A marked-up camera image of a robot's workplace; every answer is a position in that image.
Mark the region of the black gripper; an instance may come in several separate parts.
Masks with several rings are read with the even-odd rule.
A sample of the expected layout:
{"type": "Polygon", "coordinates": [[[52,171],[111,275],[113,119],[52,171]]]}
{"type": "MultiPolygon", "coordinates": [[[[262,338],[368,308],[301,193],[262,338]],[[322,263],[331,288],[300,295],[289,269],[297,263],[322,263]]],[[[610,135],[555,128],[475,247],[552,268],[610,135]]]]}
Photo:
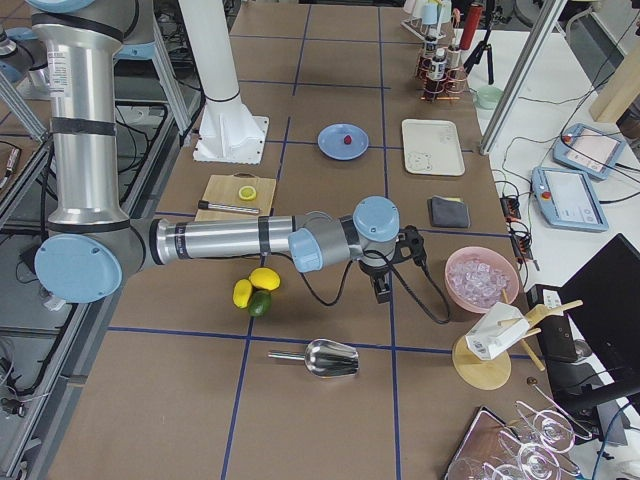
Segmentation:
{"type": "Polygon", "coordinates": [[[360,270],[369,277],[376,301],[378,303],[389,303],[392,297],[392,291],[389,285],[391,268],[386,263],[382,265],[370,265],[363,260],[360,260],[358,265],[360,270]]]}

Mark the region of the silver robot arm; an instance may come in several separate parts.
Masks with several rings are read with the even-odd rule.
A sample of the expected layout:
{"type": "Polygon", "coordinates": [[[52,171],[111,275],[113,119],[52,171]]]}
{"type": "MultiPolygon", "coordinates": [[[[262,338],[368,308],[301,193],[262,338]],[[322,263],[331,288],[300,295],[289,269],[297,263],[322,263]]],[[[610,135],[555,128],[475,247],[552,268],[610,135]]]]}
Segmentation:
{"type": "Polygon", "coordinates": [[[287,252],[302,273],[356,261],[385,274],[400,250],[399,213],[372,196],[341,218],[312,212],[244,220],[172,223],[131,218],[120,205],[114,59],[149,39],[144,1],[35,1],[33,29],[45,44],[56,160],[57,207],[35,256],[40,283],[70,303],[91,303],[154,265],[196,258],[287,252]]]}

